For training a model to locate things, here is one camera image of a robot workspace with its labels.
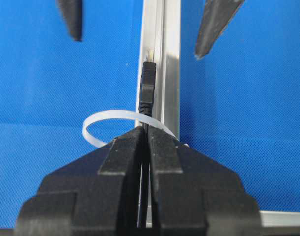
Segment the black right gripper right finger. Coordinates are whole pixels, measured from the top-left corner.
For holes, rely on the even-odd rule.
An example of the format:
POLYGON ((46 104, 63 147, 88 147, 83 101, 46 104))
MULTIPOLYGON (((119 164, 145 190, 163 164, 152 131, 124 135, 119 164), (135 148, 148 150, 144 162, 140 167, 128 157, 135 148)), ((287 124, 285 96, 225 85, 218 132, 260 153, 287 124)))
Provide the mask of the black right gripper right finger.
POLYGON ((154 226, 162 236, 259 236, 256 200, 237 173, 150 127, 154 226))

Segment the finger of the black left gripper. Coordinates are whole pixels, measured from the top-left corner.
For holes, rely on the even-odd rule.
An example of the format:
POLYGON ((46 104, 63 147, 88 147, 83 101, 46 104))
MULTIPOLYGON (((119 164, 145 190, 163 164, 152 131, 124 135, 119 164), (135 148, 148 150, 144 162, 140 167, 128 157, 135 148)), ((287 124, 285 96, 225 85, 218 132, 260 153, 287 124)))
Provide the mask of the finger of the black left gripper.
POLYGON ((82 40, 82 0, 57 0, 58 7, 74 41, 82 40))
POLYGON ((206 56, 215 41, 243 5, 243 0, 206 0, 194 54, 197 59, 206 56))

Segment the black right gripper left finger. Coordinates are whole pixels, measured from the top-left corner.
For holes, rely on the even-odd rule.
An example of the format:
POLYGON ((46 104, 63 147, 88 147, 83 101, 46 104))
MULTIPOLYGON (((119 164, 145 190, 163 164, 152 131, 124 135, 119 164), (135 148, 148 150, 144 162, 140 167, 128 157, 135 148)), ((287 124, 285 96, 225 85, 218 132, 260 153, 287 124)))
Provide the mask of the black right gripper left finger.
POLYGON ((46 175, 17 236, 125 236, 137 227, 142 127, 46 175))

